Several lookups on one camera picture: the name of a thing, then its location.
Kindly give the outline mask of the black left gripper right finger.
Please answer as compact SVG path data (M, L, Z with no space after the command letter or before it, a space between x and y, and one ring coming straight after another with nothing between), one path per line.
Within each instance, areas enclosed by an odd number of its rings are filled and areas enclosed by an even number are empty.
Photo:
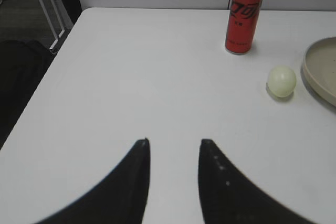
M210 139L199 149L198 193L205 223L310 223L254 185Z

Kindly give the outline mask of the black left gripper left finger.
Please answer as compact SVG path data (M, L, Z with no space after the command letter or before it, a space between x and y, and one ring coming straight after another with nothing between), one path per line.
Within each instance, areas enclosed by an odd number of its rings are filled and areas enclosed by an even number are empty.
M138 140L100 183L41 223L142 223L150 167L150 142Z

